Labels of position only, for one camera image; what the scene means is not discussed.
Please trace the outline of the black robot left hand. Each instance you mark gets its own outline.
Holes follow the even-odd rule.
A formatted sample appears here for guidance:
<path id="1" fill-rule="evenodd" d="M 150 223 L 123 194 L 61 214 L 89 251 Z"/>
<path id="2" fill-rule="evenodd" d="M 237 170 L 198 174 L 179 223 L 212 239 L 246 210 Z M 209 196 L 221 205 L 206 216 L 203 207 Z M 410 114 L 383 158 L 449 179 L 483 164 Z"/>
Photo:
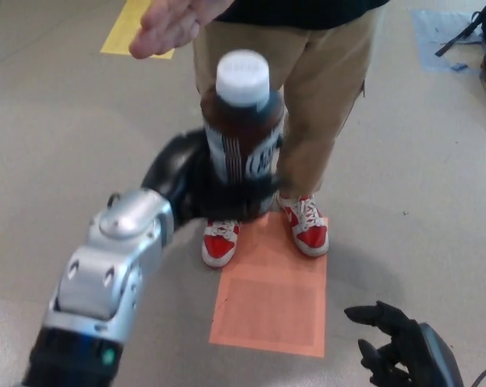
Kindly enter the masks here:
<path id="1" fill-rule="evenodd" d="M 176 135 L 163 147 L 141 186 L 170 203 L 178 229 L 196 218 L 253 221 L 265 214 L 262 205 L 284 184 L 274 173 L 222 182 L 211 164 L 205 130 L 198 128 Z"/>

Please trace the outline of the person's right hand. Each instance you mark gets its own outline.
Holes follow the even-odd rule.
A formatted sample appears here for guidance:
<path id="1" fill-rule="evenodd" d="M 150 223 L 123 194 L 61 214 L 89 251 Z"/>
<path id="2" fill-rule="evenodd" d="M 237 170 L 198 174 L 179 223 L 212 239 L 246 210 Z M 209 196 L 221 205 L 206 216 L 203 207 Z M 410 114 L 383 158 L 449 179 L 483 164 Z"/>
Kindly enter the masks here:
<path id="1" fill-rule="evenodd" d="M 226 11 L 231 0 L 154 0 L 143 13 L 140 29 L 129 45 L 135 59 L 181 48 L 203 27 Z"/>

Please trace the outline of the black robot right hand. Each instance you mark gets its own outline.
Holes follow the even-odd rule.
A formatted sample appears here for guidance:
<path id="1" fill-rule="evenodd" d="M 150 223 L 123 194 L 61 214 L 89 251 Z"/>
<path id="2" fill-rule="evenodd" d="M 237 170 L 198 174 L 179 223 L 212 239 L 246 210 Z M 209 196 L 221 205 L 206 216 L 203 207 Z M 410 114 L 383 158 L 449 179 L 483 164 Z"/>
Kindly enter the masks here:
<path id="1" fill-rule="evenodd" d="M 417 322 L 387 303 L 344 310 L 354 323 L 377 327 L 390 343 L 376 348 L 358 340 L 361 365 L 372 373 L 375 386 L 459 386 L 459 367 L 450 347 L 426 322 Z"/>

